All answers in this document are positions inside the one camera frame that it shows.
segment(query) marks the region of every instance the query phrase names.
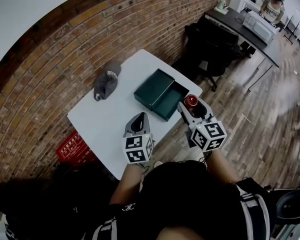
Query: white microwave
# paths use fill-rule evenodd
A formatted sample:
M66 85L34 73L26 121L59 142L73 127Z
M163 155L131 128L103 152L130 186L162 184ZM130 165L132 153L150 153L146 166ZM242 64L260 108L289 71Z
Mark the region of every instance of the white microwave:
M269 22L254 11L250 11L246 15L243 25L256 34L266 44L269 44L279 31L279 28L274 28Z

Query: black shirt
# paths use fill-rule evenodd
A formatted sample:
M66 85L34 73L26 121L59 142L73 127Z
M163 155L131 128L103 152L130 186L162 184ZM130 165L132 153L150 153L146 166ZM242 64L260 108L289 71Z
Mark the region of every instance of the black shirt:
M253 179L236 183L259 194L268 209L270 231L276 222L276 205ZM234 184L221 185L197 161L168 162L151 171L135 201L113 204L104 221L116 219L117 239L155 240L165 227L183 226L205 240L247 239L246 220ZM87 234L85 239L92 239ZM111 239L111 230L100 231L98 240Z

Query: white shoe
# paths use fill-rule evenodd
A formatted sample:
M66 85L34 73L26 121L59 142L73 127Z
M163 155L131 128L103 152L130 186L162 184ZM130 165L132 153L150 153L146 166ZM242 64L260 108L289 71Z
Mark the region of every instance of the white shoe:
M164 163L161 162L161 161L156 161L156 162L154 163L154 165L153 165L153 168L157 168L158 166L163 165L163 164L164 164Z

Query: person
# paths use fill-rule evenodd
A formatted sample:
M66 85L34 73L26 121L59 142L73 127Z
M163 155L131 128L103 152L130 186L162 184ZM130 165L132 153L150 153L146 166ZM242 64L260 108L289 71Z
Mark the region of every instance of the person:
M284 0L264 0L259 15L273 27L276 27L276 24L280 22L284 13ZM250 46L246 41L241 44L241 47L249 58L252 58L252 55L256 52L256 49Z
M277 217L269 193L251 178L242 180L219 149L205 160L159 165L144 177L141 191L143 169L128 164L103 223L84 239L266 239L266 229L273 230ZM247 226L239 188L263 198L267 212L259 210L259 216L268 218L269 229L260 217Z

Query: green box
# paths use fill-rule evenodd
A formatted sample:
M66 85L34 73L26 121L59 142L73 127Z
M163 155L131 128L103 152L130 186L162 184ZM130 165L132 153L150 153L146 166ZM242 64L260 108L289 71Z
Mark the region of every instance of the green box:
M172 76L158 68L133 94L137 101L168 121L188 92Z

